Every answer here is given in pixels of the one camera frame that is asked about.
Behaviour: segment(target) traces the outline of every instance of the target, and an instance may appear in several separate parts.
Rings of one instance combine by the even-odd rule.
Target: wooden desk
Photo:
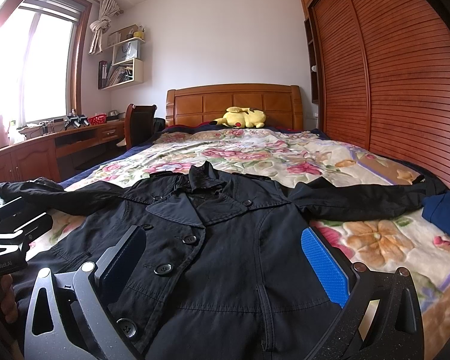
[[[46,177],[62,181],[57,158],[80,150],[121,140],[125,137],[123,120],[98,126],[70,128],[0,149],[0,183]]]

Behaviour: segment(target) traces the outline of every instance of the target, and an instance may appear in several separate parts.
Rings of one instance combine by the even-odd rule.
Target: hand
[[[5,315],[5,321],[14,323],[18,318],[18,309],[17,303],[15,302],[15,294],[12,289],[12,276],[9,274],[2,276],[0,286],[5,293],[5,297],[0,302],[0,308]]]

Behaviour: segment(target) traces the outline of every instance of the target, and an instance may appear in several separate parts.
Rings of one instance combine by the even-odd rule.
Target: metal screw
[[[91,261],[87,261],[82,264],[82,271],[84,271],[84,272],[93,271],[94,268],[95,268],[95,263],[93,263]]]
[[[365,272],[367,270],[367,266],[362,262],[356,262],[353,264],[353,269],[355,269],[357,272]]]
[[[402,266],[400,268],[398,268],[398,273],[405,277],[410,275],[410,271]]]
[[[38,277],[43,279],[46,278],[50,274],[50,268],[42,268],[38,271]]]

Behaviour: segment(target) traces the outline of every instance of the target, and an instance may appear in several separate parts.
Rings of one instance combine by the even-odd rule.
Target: navy blue bed sheet
[[[93,171],[97,170],[100,166],[108,164],[109,162],[112,161],[118,161],[118,160],[124,160],[125,158],[131,157],[135,154],[140,153],[141,151],[148,149],[149,147],[151,147],[154,144],[154,141],[157,140],[162,134],[168,132],[185,132],[188,134],[195,134],[196,132],[201,132],[201,131],[216,131],[216,130],[223,130],[224,128],[227,128],[225,126],[212,126],[212,125],[203,125],[203,126],[198,126],[198,127],[188,127],[188,126],[171,126],[166,128],[165,130],[161,131],[161,132],[157,132],[155,133],[149,140],[147,140],[146,142],[142,143],[139,146],[135,146],[132,147],[130,150],[128,150],[127,152],[123,153],[121,156],[116,157],[114,159],[111,159],[109,161],[105,161],[97,166],[94,166],[93,168],[90,168],[82,173],[79,173],[78,175],[73,176],[72,178],[69,178],[68,180],[65,180],[63,182],[60,183],[61,186],[63,186],[63,188],[67,188],[70,185],[76,183],[77,181],[80,181],[82,179],[87,178],[89,175],[92,174]],[[293,134],[293,133],[297,133],[300,131],[297,130],[288,130],[286,128],[280,128],[280,127],[264,127],[267,128],[271,131],[276,131],[276,132],[281,132],[284,134]],[[323,140],[329,140],[330,138],[328,138],[322,131],[318,130],[318,129],[313,129],[311,131],[313,134],[318,135],[318,137],[320,139]]]

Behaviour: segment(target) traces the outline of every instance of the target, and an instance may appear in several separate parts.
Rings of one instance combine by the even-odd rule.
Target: chair
[[[127,150],[145,142],[154,134],[156,105],[129,104],[125,114],[125,141]]]

